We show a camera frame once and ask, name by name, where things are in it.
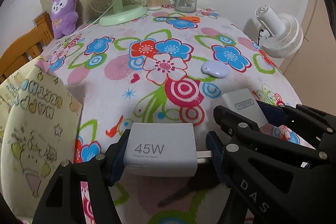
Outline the yellow fabric storage box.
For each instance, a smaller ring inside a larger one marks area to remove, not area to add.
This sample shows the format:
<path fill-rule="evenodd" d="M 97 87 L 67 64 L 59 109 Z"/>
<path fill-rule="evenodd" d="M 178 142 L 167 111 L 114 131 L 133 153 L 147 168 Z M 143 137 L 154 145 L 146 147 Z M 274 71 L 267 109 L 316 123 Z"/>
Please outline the yellow fabric storage box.
<path fill-rule="evenodd" d="M 23 77 L 5 125 L 1 186 L 17 217 L 32 218 L 54 171 L 74 160 L 81 103 L 38 57 Z"/>

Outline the white 45W charger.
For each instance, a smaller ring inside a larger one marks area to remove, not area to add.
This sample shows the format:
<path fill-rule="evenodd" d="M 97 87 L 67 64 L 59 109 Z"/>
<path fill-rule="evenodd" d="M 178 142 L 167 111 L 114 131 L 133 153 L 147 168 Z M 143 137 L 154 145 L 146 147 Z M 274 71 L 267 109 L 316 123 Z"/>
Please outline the white 45W charger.
<path fill-rule="evenodd" d="M 191 123 L 133 123 L 123 157 L 125 171 L 150 177 L 192 177 L 211 151 L 197 151 Z"/>

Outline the wooden chair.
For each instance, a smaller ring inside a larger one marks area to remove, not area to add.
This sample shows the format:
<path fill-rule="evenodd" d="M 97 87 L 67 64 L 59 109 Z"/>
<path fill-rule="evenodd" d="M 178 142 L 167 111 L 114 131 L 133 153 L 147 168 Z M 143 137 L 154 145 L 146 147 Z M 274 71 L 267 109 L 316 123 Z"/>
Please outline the wooden chair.
<path fill-rule="evenodd" d="M 1 83 L 12 73 L 42 53 L 42 46 L 48 46 L 54 39 L 52 23 L 47 12 L 34 19 L 35 27 L 13 42 L 1 57 Z"/>

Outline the lilac oval case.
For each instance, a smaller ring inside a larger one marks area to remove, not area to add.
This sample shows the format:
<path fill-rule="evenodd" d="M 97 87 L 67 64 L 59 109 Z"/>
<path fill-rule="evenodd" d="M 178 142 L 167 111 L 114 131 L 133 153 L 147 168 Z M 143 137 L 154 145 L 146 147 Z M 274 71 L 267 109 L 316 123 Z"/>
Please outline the lilac oval case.
<path fill-rule="evenodd" d="M 203 63 L 201 66 L 201 72 L 216 79 L 223 79 L 229 75 L 230 70 L 220 61 L 209 60 Z"/>

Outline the beige door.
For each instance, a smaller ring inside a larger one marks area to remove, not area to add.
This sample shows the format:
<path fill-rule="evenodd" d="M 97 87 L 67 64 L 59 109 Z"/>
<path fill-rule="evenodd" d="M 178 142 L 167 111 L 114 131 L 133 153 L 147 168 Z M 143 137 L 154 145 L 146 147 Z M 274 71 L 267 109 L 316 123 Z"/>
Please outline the beige door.
<path fill-rule="evenodd" d="M 309 0 L 303 21 L 303 42 L 280 69 L 301 102 L 335 114 L 335 38 L 324 0 Z"/>

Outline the purple plush toy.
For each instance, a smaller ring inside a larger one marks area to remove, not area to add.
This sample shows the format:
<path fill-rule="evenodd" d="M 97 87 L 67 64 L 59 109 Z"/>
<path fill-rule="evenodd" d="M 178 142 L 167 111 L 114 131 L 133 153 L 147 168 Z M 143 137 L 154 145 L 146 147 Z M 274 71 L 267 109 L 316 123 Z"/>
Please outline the purple plush toy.
<path fill-rule="evenodd" d="M 77 0 L 53 0 L 51 7 L 51 23 L 55 39 L 68 36 L 76 30 L 79 18 L 76 12 Z"/>

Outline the orange handled scissors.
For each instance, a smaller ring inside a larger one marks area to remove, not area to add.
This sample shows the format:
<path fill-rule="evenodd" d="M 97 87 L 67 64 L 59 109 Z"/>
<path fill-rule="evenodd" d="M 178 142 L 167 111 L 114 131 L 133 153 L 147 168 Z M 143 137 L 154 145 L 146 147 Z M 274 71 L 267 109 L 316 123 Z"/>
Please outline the orange handled scissors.
<path fill-rule="evenodd" d="M 167 19 L 179 19 L 193 23 L 200 23 L 201 19 L 197 16 L 165 16 Z"/>

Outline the white charger grey label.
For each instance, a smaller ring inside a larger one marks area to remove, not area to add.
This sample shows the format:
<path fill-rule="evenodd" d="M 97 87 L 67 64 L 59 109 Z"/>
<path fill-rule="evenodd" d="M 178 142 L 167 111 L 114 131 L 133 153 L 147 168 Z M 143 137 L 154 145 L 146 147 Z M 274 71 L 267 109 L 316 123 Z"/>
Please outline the white charger grey label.
<path fill-rule="evenodd" d="M 224 93 L 222 100 L 224 107 L 254 121 L 259 128 L 268 124 L 260 106 L 247 88 Z"/>

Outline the floral tablecloth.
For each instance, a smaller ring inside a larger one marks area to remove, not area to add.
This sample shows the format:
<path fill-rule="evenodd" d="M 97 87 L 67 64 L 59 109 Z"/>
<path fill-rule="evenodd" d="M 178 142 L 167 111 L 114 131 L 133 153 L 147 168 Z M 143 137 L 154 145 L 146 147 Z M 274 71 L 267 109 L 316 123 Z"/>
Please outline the floral tablecloth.
<path fill-rule="evenodd" d="M 49 71 L 82 105 L 74 162 L 105 152 L 135 122 L 191 123 L 203 149 L 206 132 L 217 127 L 213 109 L 224 93 L 247 88 L 274 106 L 299 103 L 269 56 L 211 9 L 189 15 L 166 6 L 117 26 L 92 26 L 52 42 L 46 52 Z M 225 64 L 229 75 L 203 74 L 209 60 Z"/>

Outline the white standing fan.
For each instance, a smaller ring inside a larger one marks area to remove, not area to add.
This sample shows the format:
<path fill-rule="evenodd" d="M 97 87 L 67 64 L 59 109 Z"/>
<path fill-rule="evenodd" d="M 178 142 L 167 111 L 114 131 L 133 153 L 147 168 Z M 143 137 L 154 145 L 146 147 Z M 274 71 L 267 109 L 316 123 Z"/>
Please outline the white standing fan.
<path fill-rule="evenodd" d="M 291 14 L 276 14 L 268 5 L 262 5 L 255 16 L 268 36 L 261 37 L 261 48 L 275 59 L 284 59 L 295 54 L 303 42 L 303 30 Z"/>

